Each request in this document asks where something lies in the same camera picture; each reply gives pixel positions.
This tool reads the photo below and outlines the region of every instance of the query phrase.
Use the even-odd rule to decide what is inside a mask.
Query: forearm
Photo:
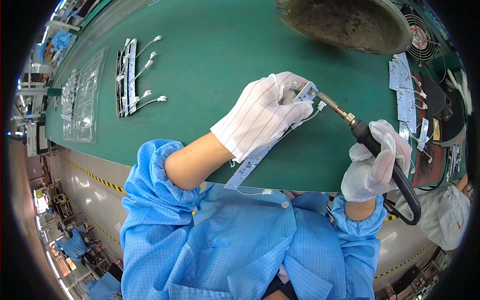
[[[165,173],[177,187],[191,190],[233,158],[233,154],[210,132],[172,153],[165,161]]]
[[[462,192],[463,189],[467,186],[467,184],[468,184],[468,176],[467,174],[465,174],[465,176],[462,177],[462,179],[460,179],[460,181],[456,183],[455,187],[459,192]]]
[[[375,208],[375,198],[365,202],[350,202],[345,204],[345,214],[353,221],[362,221],[370,217]]]

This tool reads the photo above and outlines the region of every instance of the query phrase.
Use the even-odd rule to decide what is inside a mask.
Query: clear plastic packaging
[[[70,101],[72,105],[70,120],[62,116],[65,141],[96,143],[98,93],[107,51],[107,47],[102,48],[79,71],[73,70],[69,85],[67,89],[64,88],[62,112],[69,111]]]

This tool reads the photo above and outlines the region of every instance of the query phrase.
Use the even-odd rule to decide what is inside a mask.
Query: factory floor
[[[101,228],[96,233],[103,245],[115,256],[112,259],[123,258],[123,250],[116,241],[120,241],[120,228],[127,217],[121,205],[125,194],[90,177],[69,161],[98,178],[122,188],[131,167],[74,150],[67,150],[49,158],[50,173],[54,180],[60,180],[64,192],[73,205],[74,212],[83,210],[96,223],[96,226]],[[407,226],[400,219],[384,222],[377,238],[381,242],[381,249],[375,276],[399,266],[431,243],[418,227]],[[379,291],[398,280],[414,264],[421,267],[422,263],[431,257],[435,248],[435,246],[427,248],[408,263],[376,278],[373,281],[374,291]]]

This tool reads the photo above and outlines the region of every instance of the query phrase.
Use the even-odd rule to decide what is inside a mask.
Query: green workbench
[[[137,38],[141,49],[157,35],[164,40],[150,45],[137,60],[139,70],[150,52],[157,52],[154,64],[137,79],[136,91],[141,96],[152,90],[146,101],[165,95],[168,102],[149,104],[120,119],[115,103],[117,51],[126,38]],[[103,47],[109,49],[98,99],[96,143],[63,140],[60,105],[56,111],[53,105],[47,109],[46,137],[117,163],[135,164],[138,148],[152,139],[193,142],[230,111],[249,82],[283,71],[313,81],[358,118],[385,119],[398,129],[396,94],[388,88],[391,57],[312,41],[280,20],[274,0],[159,1],[85,47],[83,55],[66,57],[62,67],[71,66],[66,74],[81,68]],[[277,144],[244,186],[339,191],[354,143],[349,127],[325,108]],[[236,169],[226,163],[208,180],[225,183]]]

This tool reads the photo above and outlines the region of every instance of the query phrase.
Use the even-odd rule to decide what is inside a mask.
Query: yellow black hazard tape
[[[71,160],[69,160],[69,159],[67,159],[67,160],[68,160],[68,162],[69,162],[72,166],[74,166],[75,168],[79,169],[79,170],[82,171],[83,173],[87,174],[87,175],[90,176],[91,178],[94,178],[94,179],[98,180],[99,182],[101,182],[101,183],[103,183],[103,184],[105,184],[105,185],[107,185],[107,186],[109,186],[109,187],[111,187],[111,188],[113,188],[113,189],[115,189],[115,190],[117,190],[117,191],[119,191],[119,192],[122,192],[122,193],[126,194],[126,192],[125,192],[125,190],[124,190],[123,188],[121,188],[121,187],[119,187],[119,186],[116,186],[115,184],[110,183],[110,182],[108,182],[108,181],[106,181],[106,180],[103,180],[103,179],[101,179],[100,177],[97,177],[97,176],[93,175],[92,173],[88,172],[87,170],[79,167],[77,164],[75,164],[75,163],[72,162]]]
[[[402,263],[402,264],[399,264],[398,266],[396,266],[395,268],[393,268],[393,269],[391,269],[391,270],[386,271],[385,273],[382,273],[382,274],[380,274],[380,275],[378,275],[378,276],[375,276],[373,279],[377,279],[377,278],[379,278],[379,277],[382,277],[382,276],[385,275],[385,274],[388,274],[388,273],[390,273],[390,272],[398,269],[399,267],[403,266],[404,264],[408,263],[409,261],[411,261],[412,259],[414,259],[414,258],[417,257],[418,255],[420,255],[420,253],[424,252],[425,250],[427,250],[428,248],[430,248],[431,246],[434,246],[434,245],[436,246],[435,243],[430,243],[430,245],[428,245],[427,247],[423,248],[422,251],[418,252],[415,256],[413,256],[413,257],[410,258],[409,260],[405,261],[405,262]]]
[[[92,173],[88,172],[87,170],[79,167],[77,164],[75,164],[75,163],[72,162],[71,160],[69,160],[69,159],[67,159],[67,160],[68,160],[68,162],[69,162],[72,166],[74,166],[75,168],[79,169],[79,170],[82,171],[83,173],[87,174],[87,175],[90,176],[91,178],[96,179],[96,180],[98,180],[99,182],[101,182],[101,183],[103,183],[103,184],[105,184],[105,185],[107,185],[107,186],[109,186],[109,187],[111,187],[111,188],[113,188],[113,189],[115,189],[115,190],[117,190],[117,191],[119,191],[119,192],[122,192],[122,193],[126,194],[126,192],[125,192],[125,190],[124,190],[123,188],[121,188],[121,187],[119,187],[119,186],[116,186],[115,184],[110,183],[110,182],[108,182],[108,181],[106,181],[106,180],[103,180],[103,179],[101,179],[100,177],[97,177],[97,176],[93,175]],[[384,222],[388,222],[388,221],[395,220],[395,219],[397,219],[396,216],[388,216],[388,217],[385,218]]]
[[[391,221],[391,220],[395,220],[396,219],[396,216],[388,216],[385,218],[384,222],[388,222],[388,221]]]
[[[105,230],[103,230],[97,223],[95,223],[95,221],[92,220],[92,218],[91,218],[89,215],[87,215],[87,213],[86,213],[84,210],[82,210],[82,213],[90,220],[90,222],[92,222],[98,229],[100,229],[100,231],[102,231],[103,233],[105,233],[106,236],[108,236],[108,237],[111,238],[114,242],[116,242],[118,245],[120,245],[120,243],[119,243],[116,239],[114,239],[114,238],[113,238],[111,235],[109,235]]]

